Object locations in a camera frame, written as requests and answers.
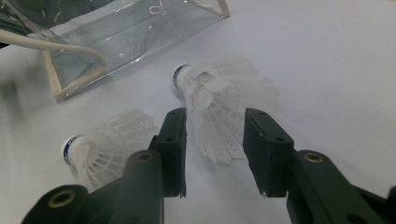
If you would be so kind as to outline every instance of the tabletop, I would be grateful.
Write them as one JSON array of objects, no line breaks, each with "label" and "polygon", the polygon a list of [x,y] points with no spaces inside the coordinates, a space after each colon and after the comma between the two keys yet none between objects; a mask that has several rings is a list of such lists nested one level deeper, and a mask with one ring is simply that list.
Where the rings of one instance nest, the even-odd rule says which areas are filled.
[{"label": "tabletop", "polygon": [[[232,52],[274,82],[276,121],[297,150],[327,155],[351,184],[386,197],[396,185],[396,2],[228,3],[230,18],[64,102],[51,95],[39,51],[0,49],[0,223],[21,222],[46,192],[78,182],[59,152],[67,137],[135,108],[161,127],[184,106],[173,68]],[[186,179],[186,198],[164,200],[166,223],[290,223],[286,200],[264,199],[246,160],[213,164],[193,134]]]}]

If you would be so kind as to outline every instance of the transparent pouch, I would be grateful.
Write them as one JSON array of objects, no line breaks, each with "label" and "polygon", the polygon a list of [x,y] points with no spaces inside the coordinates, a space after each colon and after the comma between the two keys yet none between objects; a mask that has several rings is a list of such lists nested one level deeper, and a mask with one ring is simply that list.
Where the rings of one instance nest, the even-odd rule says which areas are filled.
[{"label": "transparent pouch", "polygon": [[0,30],[0,42],[42,49],[54,96],[95,81],[195,35],[230,15],[225,0],[4,0],[33,33]]}]

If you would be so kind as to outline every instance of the blue band on shuttlecock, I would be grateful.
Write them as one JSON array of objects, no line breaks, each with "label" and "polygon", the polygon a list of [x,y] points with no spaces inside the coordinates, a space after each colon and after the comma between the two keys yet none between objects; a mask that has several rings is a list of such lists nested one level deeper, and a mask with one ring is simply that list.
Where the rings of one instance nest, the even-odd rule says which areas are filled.
[{"label": "blue band on shuttlecock", "polygon": [[64,146],[64,160],[66,161],[67,165],[72,165],[72,163],[69,160],[69,148],[70,148],[70,146],[72,145],[72,143],[76,139],[80,138],[83,135],[85,135],[85,134],[76,135],[76,136],[70,138],[70,140],[66,143],[66,146]]},{"label": "blue band on shuttlecock", "polygon": [[178,69],[177,69],[177,70],[175,71],[175,73],[174,73],[174,85],[176,86],[176,88],[178,88],[178,85],[177,85],[177,76],[178,76],[178,74],[180,73],[181,69],[183,69],[185,66],[188,66],[188,64],[183,64],[183,65],[179,66]]}]

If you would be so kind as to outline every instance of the white shuttlecock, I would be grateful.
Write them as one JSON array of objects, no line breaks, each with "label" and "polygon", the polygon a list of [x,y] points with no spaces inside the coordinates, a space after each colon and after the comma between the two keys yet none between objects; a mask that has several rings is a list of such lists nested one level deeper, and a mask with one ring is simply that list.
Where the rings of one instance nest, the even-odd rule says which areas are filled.
[{"label": "white shuttlecock", "polygon": [[278,91],[259,77],[253,61],[240,54],[207,64],[183,64],[173,75],[183,91],[199,148],[213,161],[245,158],[242,148],[245,110],[253,107],[274,115]]},{"label": "white shuttlecock", "polygon": [[77,168],[80,183],[91,192],[119,178],[128,157],[148,149],[156,133],[151,116],[132,110],[107,120],[91,134],[66,140],[62,154],[67,164]]}]

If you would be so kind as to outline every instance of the shuttlecock feather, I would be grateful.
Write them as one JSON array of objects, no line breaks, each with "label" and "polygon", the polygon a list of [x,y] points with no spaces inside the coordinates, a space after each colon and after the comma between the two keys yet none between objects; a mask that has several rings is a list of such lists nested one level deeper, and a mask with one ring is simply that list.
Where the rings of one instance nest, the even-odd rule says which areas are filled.
[{"label": "shuttlecock feather", "polygon": [[259,77],[253,61],[239,54],[198,66],[181,65],[173,75],[183,91],[199,148],[213,161],[245,158],[245,110],[274,115],[279,95],[273,82]]},{"label": "shuttlecock feather", "polygon": [[77,168],[80,183],[93,191],[119,178],[128,157],[147,149],[157,132],[151,116],[132,110],[98,125],[91,134],[71,138],[62,152]]}]

